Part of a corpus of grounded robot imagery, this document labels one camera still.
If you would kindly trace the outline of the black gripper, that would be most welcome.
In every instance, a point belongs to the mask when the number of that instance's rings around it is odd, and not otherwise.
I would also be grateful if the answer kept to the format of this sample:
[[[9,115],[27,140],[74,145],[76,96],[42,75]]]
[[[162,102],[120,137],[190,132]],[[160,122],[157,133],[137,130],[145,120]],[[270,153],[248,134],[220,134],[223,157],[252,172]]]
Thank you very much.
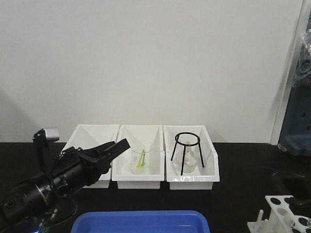
[[[111,162],[128,150],[126,138],[119,142],[110,141],[91,149],[65,150],[65,155],[52,168],[51,176],[58,194],[74,194],[84,186],[90,186],[106,174]]]

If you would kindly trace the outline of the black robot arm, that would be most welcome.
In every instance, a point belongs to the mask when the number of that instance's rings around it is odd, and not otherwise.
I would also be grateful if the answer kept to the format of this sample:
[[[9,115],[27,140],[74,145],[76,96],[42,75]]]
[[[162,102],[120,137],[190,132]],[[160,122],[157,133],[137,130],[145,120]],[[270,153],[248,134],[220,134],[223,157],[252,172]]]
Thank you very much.
[[[63,150],[50,170],[25,180],[8,190],[0,202],[0,231],[14,232],[28,219],[45,218],[50,223],[53,210],[60,202],[71,201],[71,196],[85,186],[95,184],[108,173],[112,161],[128,150],[126,139],[110,141],[83,149]]]

